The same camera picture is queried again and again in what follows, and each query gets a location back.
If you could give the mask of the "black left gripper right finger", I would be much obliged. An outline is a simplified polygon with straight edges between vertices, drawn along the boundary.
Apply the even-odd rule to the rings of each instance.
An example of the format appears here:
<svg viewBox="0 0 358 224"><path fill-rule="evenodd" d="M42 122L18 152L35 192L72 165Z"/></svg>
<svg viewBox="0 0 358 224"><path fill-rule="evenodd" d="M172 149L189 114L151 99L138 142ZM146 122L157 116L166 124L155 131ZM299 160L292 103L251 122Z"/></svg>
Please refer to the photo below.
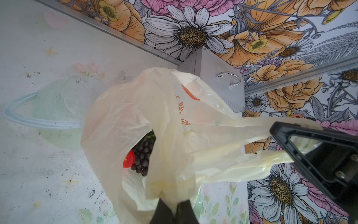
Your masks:
<svg viewBox="0 0 358 224"><path fill-rule="evenodd" d="M176 224L198 224L193 208L189 200L181 202L177 206Z"/></svg>

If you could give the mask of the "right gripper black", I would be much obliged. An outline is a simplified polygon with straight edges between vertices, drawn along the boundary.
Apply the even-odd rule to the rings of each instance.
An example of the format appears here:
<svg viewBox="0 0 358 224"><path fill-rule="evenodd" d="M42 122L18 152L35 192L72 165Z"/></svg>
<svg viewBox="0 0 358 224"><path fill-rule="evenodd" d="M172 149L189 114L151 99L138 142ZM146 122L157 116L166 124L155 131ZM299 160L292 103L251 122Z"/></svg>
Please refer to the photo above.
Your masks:
<svg viewBox="0 0 358 224"><path fill-rule="evenodd" d="M358 138L329 128L275 122L271 135L294 167L341 207L358 206Z"/></svg>

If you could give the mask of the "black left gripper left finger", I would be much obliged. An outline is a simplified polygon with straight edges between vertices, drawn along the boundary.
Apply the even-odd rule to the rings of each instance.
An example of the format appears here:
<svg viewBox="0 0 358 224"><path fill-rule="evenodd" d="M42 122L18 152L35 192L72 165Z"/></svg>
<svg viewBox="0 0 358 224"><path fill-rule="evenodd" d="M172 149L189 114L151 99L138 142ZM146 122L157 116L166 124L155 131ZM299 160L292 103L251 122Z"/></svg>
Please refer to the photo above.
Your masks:
<svg viewBox="0 0 358 224"><path fill-rule="evenodd" d="M174 216L169 207L160 199L149 224L174 224Z"/></svg>

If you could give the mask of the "red strawberry fruit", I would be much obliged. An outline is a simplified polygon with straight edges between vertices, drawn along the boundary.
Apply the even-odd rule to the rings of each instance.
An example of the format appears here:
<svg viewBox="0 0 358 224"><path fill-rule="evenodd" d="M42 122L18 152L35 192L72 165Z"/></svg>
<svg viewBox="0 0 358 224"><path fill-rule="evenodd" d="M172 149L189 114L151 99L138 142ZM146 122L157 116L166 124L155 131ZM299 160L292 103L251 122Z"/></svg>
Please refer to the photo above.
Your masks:
<svg viewBox="0 0 358 224"><path fill-rule="evenodd" d="M132 167L135 160L136 160L135 154L132 150L130 150L123 161L123 168L128 169L128 168Z"/></svg>

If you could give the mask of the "green leaf grape bunch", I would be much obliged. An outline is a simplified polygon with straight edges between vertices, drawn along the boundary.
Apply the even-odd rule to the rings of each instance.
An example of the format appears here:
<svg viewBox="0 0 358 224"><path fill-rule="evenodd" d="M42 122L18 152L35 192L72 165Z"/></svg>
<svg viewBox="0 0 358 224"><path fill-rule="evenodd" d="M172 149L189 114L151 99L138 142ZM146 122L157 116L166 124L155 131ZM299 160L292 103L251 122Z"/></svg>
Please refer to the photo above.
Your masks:
<svg viewBox="0 0 358 224"><path fill-rule="evenodd" d="M146 177L149 170L150 157L156 141L154 131L147 133L132 149L134 153L134 163L131 165L131 170L136 171L143 177Z"/></svg>

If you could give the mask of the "cream translucent plastic bag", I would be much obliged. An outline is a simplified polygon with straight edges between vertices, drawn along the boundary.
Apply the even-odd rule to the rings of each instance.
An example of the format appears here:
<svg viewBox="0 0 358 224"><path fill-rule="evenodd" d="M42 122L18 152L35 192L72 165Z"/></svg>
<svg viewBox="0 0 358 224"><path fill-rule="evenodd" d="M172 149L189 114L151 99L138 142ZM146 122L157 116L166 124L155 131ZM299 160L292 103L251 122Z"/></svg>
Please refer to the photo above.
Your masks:
<svg viewBox="0 0 358 224"><path fill-rule="evenodd" d="M161 199L175 213L194 205L203 183L246 182L290 162L284 151L245 154L270 137L275 122L321 130L302 118L244 118L198 76L166 68L143 71L100 95L86 117L84 154L122 224L148 224ZM156 141L146 177L123 161L150 131Z"/></svg>

